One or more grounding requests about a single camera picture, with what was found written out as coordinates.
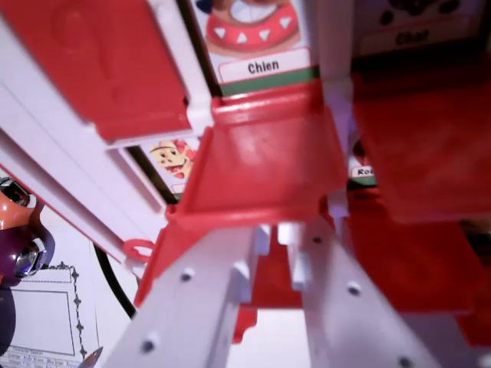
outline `red plastic panel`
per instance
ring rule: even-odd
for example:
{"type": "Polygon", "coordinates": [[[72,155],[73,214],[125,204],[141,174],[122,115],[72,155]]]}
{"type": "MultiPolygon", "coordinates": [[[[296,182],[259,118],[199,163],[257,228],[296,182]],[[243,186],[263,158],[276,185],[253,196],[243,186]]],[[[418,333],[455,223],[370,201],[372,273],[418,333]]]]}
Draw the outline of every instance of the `red plastic panel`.
{"type": "Polygon", "coordinates": [[[314,218],[346,185],[318,81],[225,100],[214,114],[176,213],[186,227],[314,218]]]}
{"type": "Polygon", "coordinates": [[[491,265],[486,267],[486,284],[474,298],[474,311],[457,318],[467,341],[475,347],[491,347],[491,265]]]}
{"type": "Polygon", "coordinates": [[[189,129],[185,90],[144,0],[0,0],[0,9],[104,139],[189,129]]]}
{"type": "Polygon", "coordinates": [[[377,200],[361,202],[350,202],[357,258],[398,311],[473,309],[483,267],[457,223],[404,225],[377,200]]]}
{"type": "Polygon", "coordinates": [[[390,214],[423,222],[491,213],[491,82],[355,102],[390,214]]]}

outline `white plastic frame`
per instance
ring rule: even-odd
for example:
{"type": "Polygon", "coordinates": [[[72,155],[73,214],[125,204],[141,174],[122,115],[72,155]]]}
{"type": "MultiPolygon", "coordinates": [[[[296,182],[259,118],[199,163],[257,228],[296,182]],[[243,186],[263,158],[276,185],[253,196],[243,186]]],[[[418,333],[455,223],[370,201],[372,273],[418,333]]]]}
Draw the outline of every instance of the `white plastic frame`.
{"type": "Polygon", "coordinates": [[[265,250],[258,240],[250,227],[213,230],[198,241],[154,281],[105,367],[225,366],[239,303],[252,298],[265,250]]]}

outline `white paper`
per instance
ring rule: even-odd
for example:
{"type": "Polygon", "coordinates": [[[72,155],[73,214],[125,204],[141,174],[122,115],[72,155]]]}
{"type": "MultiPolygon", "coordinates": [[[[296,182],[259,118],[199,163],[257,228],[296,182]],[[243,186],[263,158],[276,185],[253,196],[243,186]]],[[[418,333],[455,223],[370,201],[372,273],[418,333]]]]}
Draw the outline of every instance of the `white paper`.
{"type": "MultiPolygon", "coordinates": [[[[41,222],[54,238],[54,255],[49,269],[11,288],[15,332],[0,356],[3,368],[78,367],[99,347],[91,243],[48,208],[42,210],[41,222]]],[[[0,286],[0,297],[8,292],[0,286]]]]}

